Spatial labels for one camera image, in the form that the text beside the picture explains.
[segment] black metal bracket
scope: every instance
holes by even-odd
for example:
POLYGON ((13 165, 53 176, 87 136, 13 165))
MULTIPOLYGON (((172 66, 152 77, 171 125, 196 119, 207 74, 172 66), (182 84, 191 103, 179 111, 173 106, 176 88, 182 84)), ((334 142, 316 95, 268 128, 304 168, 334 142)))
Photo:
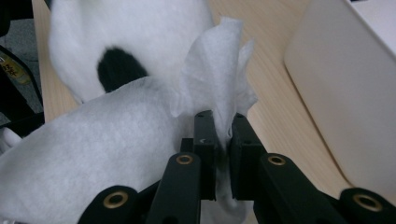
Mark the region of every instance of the black metal bracket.
MULTIPOLYGON (((211 111, 197 114, 194 125, 194 138, 182 140, 159 183, 139 193, 105 189, 78 224, 200 223, 201 200, 215 200, 218 139, 211 111)), ((228 153, 233 196, 254 201, 259 223, 396 223, 396 207, 369 190, 346 189, 339 200, 317 190, 291 159, 267 153, 239 114, 228 153)))

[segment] light wood surface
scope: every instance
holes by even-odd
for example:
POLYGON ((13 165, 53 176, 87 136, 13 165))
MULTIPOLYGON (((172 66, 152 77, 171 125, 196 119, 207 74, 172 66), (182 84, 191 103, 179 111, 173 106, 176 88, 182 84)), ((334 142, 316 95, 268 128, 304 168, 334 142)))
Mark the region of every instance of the light wood surface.
POLYGON ((50 63, 48 47, 50 10, 44 0, 33 0, 32 4, 35 16, 35 37, 43 91, 44 115, 46 122, 48 122, 76 108, 77 104, 68 89, 56 76, 50 63))
MULTIPOLYGON (((259 102, 248 113, 257 135, 270 152, 290 157, 314 185, 338 198, 350 185, 343 178, 283 64, 285 48, 309 0, 211 0, 214 18, 244 21, 243 41, 255 40, 247 69, 259 102)), ((48 55, 50 12, 34 0, 35 28, 42 78, 44 111, 50 121, 75 108, 67 89, 55 76, 48 55)))

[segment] white box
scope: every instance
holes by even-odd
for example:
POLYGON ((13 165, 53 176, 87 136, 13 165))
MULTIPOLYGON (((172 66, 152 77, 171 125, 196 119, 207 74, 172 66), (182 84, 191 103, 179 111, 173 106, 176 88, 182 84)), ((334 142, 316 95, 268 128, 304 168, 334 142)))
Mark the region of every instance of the white box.
POLYGON ((395 51, 396 1, 312 0, 285 54, 346 178, 393 202, 395 51))

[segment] black spot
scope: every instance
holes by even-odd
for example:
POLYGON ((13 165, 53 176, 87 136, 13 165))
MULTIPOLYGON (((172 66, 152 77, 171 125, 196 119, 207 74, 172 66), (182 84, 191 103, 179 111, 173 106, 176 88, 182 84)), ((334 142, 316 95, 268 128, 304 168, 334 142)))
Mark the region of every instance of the black spot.
POLYGON ((99 81, 106 92, 114 91, 128 82, 148 75, 134 56, 117 48, 105 52, 97 70, 99 81))

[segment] crumpled tissue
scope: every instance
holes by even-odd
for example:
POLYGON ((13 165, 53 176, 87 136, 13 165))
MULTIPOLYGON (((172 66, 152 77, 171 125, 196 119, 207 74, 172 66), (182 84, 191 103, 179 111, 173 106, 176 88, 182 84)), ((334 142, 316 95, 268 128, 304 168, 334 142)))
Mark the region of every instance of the crumpled tissue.
POLYGON ((242 22, 220 25, 192 44, 177 88, 144 77, 60 116, 0 157, 0 216, 30 224, 77 223, 103 189, 140 191, 158 181, 192 137, 193 116, 211 109, 223 146, 217 202, 202 203, 202 223, 242 223, 250 203, 232 199, 225 147, 236 112, 256 102, 245 70, 253 42, 241 49, 242 22))

